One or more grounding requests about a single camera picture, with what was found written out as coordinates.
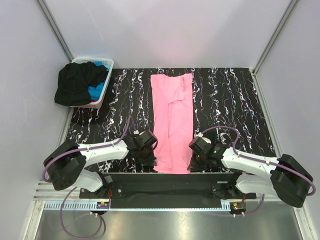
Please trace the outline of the pink t shirt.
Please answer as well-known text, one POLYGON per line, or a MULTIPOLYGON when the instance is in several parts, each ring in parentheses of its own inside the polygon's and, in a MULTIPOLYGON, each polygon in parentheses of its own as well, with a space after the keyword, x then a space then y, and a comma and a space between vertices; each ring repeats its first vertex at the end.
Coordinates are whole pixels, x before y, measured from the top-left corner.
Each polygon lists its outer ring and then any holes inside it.
POLYGON ((188 174, 193 155, 193 75, 153 74, 150 77, 153 133, 157 137, 154 170, 165 174, 188 174))

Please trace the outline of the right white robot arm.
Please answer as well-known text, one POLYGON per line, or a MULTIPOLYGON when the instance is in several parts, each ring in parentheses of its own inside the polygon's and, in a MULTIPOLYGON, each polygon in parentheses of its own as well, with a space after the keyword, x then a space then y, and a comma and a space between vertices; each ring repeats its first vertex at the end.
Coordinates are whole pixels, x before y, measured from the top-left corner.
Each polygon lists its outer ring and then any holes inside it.
POLYGON ((313 177, 288 154, 280 158, 246 154, 221 143, 213 145, 199 136, 189 147, 202 164, 241 171, 236 181, 227 185, 228 195, 235 199, 243 194, 265 194, 301 208, 313 183, 313 177))

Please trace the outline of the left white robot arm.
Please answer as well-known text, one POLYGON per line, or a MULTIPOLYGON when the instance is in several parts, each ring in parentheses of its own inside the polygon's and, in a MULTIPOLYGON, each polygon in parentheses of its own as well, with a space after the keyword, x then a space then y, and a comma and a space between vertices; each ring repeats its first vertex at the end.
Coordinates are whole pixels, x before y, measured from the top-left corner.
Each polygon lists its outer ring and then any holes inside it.
POLYGON ((88 192, 91 199, 103 198, 110 192, 111 182, 102 174, 89 171, 89 166, 125 158, 152 166, 156 163, 154 150, 157 145, 158 139, 150 130, 135 131, 133 135, 95 144, 66 140, 44 160, 43 176, 56 191, 77 187, 88 192))

